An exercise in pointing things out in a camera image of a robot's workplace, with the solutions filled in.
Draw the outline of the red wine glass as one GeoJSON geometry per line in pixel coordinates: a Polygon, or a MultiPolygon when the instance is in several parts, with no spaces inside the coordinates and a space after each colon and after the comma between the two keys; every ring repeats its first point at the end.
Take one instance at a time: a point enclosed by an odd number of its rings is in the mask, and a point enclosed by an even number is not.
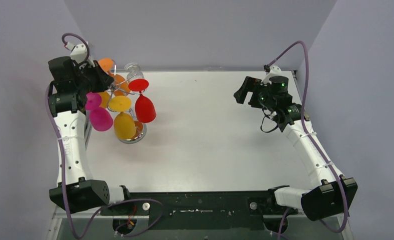
{"type": "Polygon", "coordinates": [[[157,113],[153,102],[143,95],[143,92],[149,87],[146,79],[138,78],[130,82],[129,89],[133,92],[139,92],[139,97],[135,102],[135,113],[137,120],[141,123],[150,123],[156,119],[157,113]]]}

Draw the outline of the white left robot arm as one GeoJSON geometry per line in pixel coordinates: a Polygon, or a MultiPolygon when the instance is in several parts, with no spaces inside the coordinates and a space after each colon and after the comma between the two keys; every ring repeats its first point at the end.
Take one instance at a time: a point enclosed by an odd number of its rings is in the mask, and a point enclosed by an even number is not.
{"type": "Polygon", "coordinates": [[[46,94],[47,110],[59,149],[57,186],[49,190],[50,200],[71,214],[112,204],[120,215],[130,214],[133,201],[128,189],[93,179],[86,155],[90,128],[86,95],[107,90],[113,77],[96,61],[77,63],[69,56],[54,58],[48,66],[53,81],[46,94]]]}

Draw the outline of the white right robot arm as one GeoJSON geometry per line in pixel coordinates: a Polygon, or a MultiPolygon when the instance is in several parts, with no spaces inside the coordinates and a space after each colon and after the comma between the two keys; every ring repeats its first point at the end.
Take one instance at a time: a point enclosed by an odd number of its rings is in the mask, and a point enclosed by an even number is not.
{"type": "Polygon", "coordinates": [[[266,200],[267,210],[281,213],[286,207],[302,210],[311,221],[317,221],[348,211],[358,185],[354,178],[345,177],[322,151],[308,117],[302,114],[302,105],[293,102],[288,93],[289,79],[273,76],[267,83],[247,76],[233,94],[236,102],[243,104],[248,93],[248,104],[263,111],[267,118],[288,138],[297,151],[311,181],[310,189],[288,185],[270,189],[273,196],[266,200]]]}

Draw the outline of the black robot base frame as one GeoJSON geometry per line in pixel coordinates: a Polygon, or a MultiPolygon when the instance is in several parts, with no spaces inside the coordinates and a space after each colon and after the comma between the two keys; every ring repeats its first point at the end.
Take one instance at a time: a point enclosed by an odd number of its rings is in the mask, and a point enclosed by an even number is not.
{"type": "Polygon", "coordinates": [[[137,220],[148,220],[151,230],[229,230],[251,231],[268,229],[284,233],[289,222],[281,220],[284,213],[295,215],[274,203],[272,192],[201,191],[201,192],[134,192],[133,203],[111,206],[101,211],[112,216],[113,229],[122,234],[132,231],[126,226],[137,220]]]}

